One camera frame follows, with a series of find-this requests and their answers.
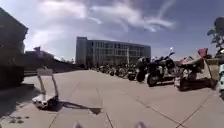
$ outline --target motorcycle mirror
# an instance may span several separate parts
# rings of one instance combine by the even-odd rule
[[[215,33],[215,30],[211,29],[208,31],[207,36],[210,36],[211,34],[214,34],[214,33]]]
[[[174,52],[173,47],[170,47],[170,53],[173,53],[173,52]]]

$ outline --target white object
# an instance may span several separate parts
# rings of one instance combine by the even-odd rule
[[[55,89],[54,94],[46,94],[46,90],[44,88],[44,83],[41,79],[41,76],[51,76],[52,77],[52,81],[53,81],[54,89]],[[59,97],[59,92],[58,92],[58,87],[57,87],[57,84],[56,84],[56,81],[55,81],[55,78],[53,75],[53,70],[47,69],[46,67],[44,69],[37,69],[37,77],[38,77],[38,80],[39,80],[40,86],[41,86],[41,94],[32,99],[33,104],[37,108],[41,108],[41,109],[45,109],[48,107],[54,107],[54,106],[50,106],[50,105],[52,105],[50,103],[50,101],[57,102],[58,97]]]
[[[173,53],[173,52],[174,52],[174,48],[170,47],[170,53]]]
[[[220,51],[222,54],[224,54],[224,49]]]

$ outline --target motorcycle wheel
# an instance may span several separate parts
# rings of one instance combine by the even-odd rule
[[[139,72],[136,76],[138,82],[143,82],[145,80],[145,73]]]
[[[114,72],[110,72],[110,75],[111,75],[111,76],[114,76]]]
[[[135,74],[128,74],[128,80],[133,81],[135,79]]]
[[[158,76],[149,75],[147,78],[147,84],[149,87],[154,87],[157,85],[158,82]]]
[[[116,75],[116,76],[119,76],[119,72],[116,71],[116,72],[115,72],[115,75]]]

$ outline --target white cloud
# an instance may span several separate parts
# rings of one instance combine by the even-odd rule
[[[115,2],[112,6],[93,6],[91,9],[95,12],[104,14],[104,17],[113,19],[122,19],[135,27],[142,27],[152,32],[160,30],[160,27],[172,28],[174,22],[165,20],[162,15],[168,10],[171,4],[164,4],[160,13],[154,17],[143,17],[141,10],[132,8],[128,2]]]
[[[122,22],[121,20],[117,19],[117,20],[115,20],[115,22],[120,24],[120,26],[124,29],[125,32],[129,31],[128,26],[124,22]]]
[[[165,13],[175,4],[176,0],[166,0],[166,2],[162,5],[161,9],[159,10],[158,17],[162,18]]]
[[[89,17],[88,19],[95,21],[97,24],[102,24],[103,22],[100,19]]]
[[[79,19],[87,17],[87,8],[79,1],[45,0],[40,2],[38,9],[48,18],[61,18],[68,15]]]
[[[25,40],[26,50],[32,50],[37,46],[44,46],[54,40],[63,38],[65,34],[65,30],[59,26],[36,30]]]

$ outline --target building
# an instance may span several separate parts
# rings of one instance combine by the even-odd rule
[[[136,63],[142,56],[151,57],[150,46],[117,41],[88,40],[87,37],[77,37],[76,40],[76,64],[117,65],[127,63],[128,60],[130,63]]]
[[[25,55],[33,58],[54,59],[54,55],[45,51],[26,51]]]

